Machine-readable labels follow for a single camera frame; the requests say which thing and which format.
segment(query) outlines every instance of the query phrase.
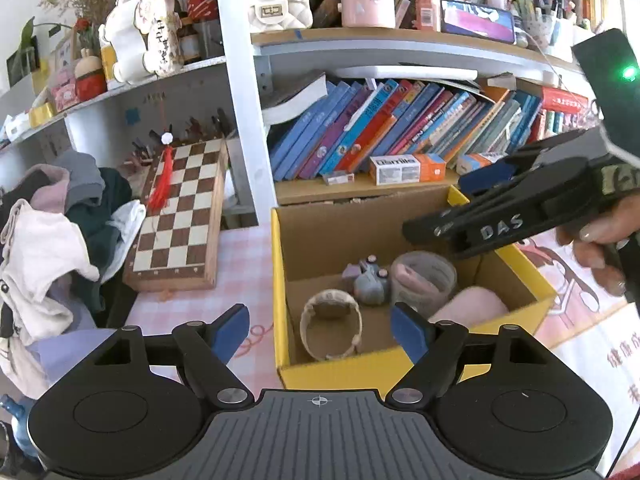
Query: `red tassel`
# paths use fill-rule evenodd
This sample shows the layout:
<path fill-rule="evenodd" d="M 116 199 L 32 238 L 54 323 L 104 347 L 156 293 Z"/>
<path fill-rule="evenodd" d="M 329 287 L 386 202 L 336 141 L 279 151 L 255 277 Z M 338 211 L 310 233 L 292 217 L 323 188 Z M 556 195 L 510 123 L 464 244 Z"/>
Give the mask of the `red tassel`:
<path fill-rule="evenodd" d="M 156 189 L 151 194 L 149 201 L 146 203 L 147 208 L 151 213 L 159 212 L 169 198 L 169 188 L 171 186 L 171 175 L 174 172 L 174 157 L 172 155 L 171 146 L 167 146 L 162 152 L 164 158 L 164 168 L 162 168 L 162 175 L 158 180 Z"/>

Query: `green cloth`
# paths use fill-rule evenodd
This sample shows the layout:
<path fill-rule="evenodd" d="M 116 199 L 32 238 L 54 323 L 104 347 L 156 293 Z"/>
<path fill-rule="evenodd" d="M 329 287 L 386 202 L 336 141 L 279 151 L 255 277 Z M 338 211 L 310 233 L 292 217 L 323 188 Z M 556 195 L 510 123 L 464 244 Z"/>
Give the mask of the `green cloth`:
<path fill-rule="evenodd" d="M 119 229 L 107 225 L 107 222 L 116 209 L 131 201 L 131 186 L 113 168 L 100 168 L 100 176 L 105 183 L 100 205 L 76 204 L 69 208 L 66 217 L 80 228 L 89 252 L 89 261 L 102 276 L 113 260 L 120 237 Z M 93 315 L 105 310 L 100 296 L 100 280 L 90 282 L 73 272 L 71 293 L 83 301 Z"/>

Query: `water bottle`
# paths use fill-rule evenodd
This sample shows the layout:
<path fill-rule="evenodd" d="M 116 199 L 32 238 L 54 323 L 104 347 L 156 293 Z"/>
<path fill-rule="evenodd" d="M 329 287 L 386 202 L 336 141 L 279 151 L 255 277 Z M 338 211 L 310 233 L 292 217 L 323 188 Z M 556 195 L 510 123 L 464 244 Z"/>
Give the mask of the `water bottle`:
<path fill-rule="evenodd" d="M 0 408 L 4 408 L 12 415 L 11 428 L 14 430 L 16 443 L 26 456 L 38 459 L 38 452 L 33 447 L 27 433 L 27 418 L 35 403 L 36 401 L 29 397 L 23 397 L 20 403 L 15 402 L 7 394 L 0 397 Z"/>

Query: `chessboard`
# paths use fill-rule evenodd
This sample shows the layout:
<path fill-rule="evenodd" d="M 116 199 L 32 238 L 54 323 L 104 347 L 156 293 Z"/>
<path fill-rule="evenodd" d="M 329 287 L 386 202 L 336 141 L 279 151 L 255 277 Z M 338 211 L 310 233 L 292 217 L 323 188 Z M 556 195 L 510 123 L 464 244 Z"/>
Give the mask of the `chessboard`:
<path fill-rule="evenodd" d="M 214 288 L 227 152 L 223 139 L 179 146 L 169 199 L 147 211 L 125 261 L 123 281 L 137 291 Z M 151 165 L 142 193 L 146 203 L 164 162 Z"/>

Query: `human hand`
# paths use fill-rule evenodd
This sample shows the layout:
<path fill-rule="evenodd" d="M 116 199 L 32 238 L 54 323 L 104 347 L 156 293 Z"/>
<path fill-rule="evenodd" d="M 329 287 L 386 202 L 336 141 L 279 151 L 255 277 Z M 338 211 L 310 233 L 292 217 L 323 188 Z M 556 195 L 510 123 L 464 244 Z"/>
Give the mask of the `human hand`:
<path fill-rule="evenodd" d="M 613 296 L 625 293 L 625 276 L 617 268 L 605 263 L 601 245 L 619 242 L 640 230 L 640 194 L 620 200 L 607 213 L 588 223 L 580 230 L 580 237 L 573 237 L 562 227 L 556 229 L 560 245 L 574 242 L 575 259 L 583 267 L 589 267 L 596 282 Z"/>

